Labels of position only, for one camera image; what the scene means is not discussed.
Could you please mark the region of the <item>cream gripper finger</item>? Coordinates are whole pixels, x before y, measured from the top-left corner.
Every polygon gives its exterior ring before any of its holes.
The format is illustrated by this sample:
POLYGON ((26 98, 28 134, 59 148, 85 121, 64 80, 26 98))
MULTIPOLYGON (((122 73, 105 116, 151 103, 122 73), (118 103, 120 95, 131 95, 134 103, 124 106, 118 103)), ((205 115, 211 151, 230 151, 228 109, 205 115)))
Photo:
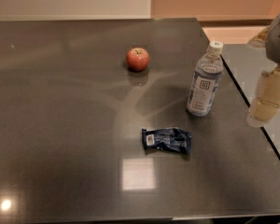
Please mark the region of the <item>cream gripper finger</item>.
POLYGON ((253 36, 247 43, 247 45, 252 49, 264 49, 266 45, 267 35, 269 28, 265 27, 255 36, 253 36))
POLYGON ((263 71, 260 74, 246 121, 252 127, 262 127, 268 124, 279 111, 280 64, 274 70, 263 71))

